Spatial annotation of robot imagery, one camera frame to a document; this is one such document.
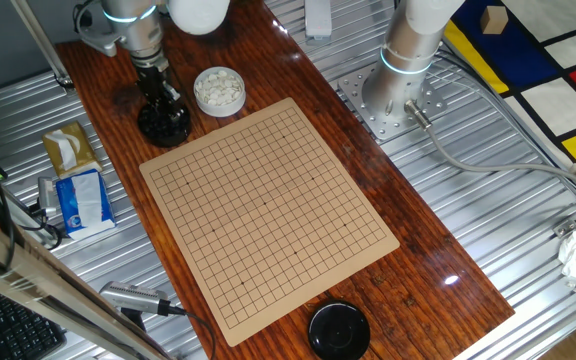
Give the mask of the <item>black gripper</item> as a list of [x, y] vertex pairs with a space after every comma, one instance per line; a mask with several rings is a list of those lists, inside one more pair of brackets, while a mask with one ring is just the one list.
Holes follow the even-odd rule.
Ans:
[[167, 59], [158, 59], [147, 63], [146, 66], [135, 67], [138, 81], [137, 85], [147, 103], [151, 105], [153, 123], [182, 124], [186, 121], [186, 107], [179, 102], [181, 95], [170, 83], [169, 62]]

